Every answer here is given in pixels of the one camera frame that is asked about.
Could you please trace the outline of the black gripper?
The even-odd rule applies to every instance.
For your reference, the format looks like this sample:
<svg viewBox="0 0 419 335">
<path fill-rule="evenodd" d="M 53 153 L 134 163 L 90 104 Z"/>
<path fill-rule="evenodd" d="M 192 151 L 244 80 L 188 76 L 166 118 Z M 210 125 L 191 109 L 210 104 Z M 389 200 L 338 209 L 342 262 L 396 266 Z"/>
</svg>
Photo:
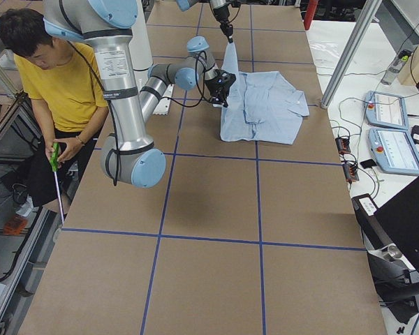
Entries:
<svg viewBox="0 0 419 335">
<path fill-rule="evenodd" d="M 223 101 L 222 106 L 228 107 L 228 95 L 230 85 L 226 83 L 209 84 L 210 100 L 213 105 L 220 105 L 219 101 Z"/>
<path fill-rule="evenodd" d="M 230 11 L 228 7 L 220 6 L 218 8 L 213 8 L 212 13 L 216 21 L 219 23 L 221 30 L 224 31 L 227 41 L 229 43 L 233 43 L 233 26 L 229 20 Z"/>
</svg>

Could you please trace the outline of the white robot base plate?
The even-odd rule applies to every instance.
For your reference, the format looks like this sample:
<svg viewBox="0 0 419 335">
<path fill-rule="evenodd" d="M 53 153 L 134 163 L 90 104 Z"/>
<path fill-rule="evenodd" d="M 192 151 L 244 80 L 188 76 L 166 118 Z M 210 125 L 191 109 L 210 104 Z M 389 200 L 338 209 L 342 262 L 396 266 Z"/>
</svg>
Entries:
<svg viewBox="0 0 419 335">
<path fill-rule="evenodd" d="M 169 84 L 167 89 L 163 93 L 161 100 L 158 102 L 156 108 L 153 111 L 155 115 L 167 115 L 170 109 L 171 98 L 173 94 L 174 85 Z"/>
</svg>

